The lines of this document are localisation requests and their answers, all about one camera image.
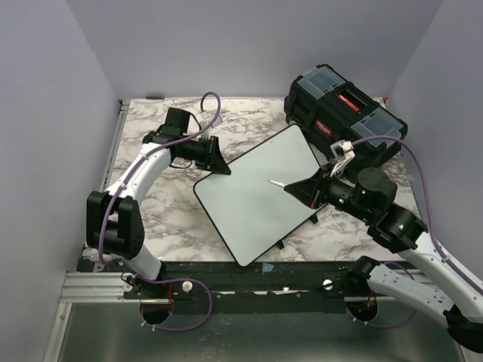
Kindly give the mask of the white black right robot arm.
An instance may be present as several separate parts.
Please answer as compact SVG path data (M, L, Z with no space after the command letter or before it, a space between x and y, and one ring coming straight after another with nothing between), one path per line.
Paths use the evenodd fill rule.
M394 202L397 185L386 173L366 168L350 186L321 167L310 178L283 189L311 209L331 204L361 220L377 244L408 261L434 284L429 287L362 257L347 277L352 293L362 296L371 290L397 299L440 323L463 347L482 352L481 279L434 241L418 216Z

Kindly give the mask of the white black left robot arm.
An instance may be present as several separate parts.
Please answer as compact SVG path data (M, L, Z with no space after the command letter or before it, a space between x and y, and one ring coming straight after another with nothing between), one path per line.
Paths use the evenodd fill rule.
M162 261L144 244L140 205L147 192L177 158L193 162L199 170L231 173L218 137L209 132L212 121L200 120L201 130L188 134L191 117L188 111L169 108L164 124L145 135L140 152L123 175L106 191L93 191L87 198L87 245L97 250L102 263L111 256L141 276L141 288L152 298L166 292L168 281L162 275Z

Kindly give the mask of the white whiteboard black frame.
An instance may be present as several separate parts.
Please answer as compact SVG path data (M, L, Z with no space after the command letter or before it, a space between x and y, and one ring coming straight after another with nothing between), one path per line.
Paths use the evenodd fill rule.
M290 184L313 175L319 163L301 129L292 124L229 163L228 176L210 174L193 192L233 259L251 264L316 211L272 179Z

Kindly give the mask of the white whiteboard marker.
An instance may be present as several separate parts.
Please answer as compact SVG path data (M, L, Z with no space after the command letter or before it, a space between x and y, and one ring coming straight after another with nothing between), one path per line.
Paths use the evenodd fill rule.
M280 187L280 188L284 188L284 187L286 187L286 185L287 185L286 183L282 183L282 182L275 181L275 180L272 180L272 179L268 179L267 181L268 181L269 183L271 183L271 184L275 185L275 186Z

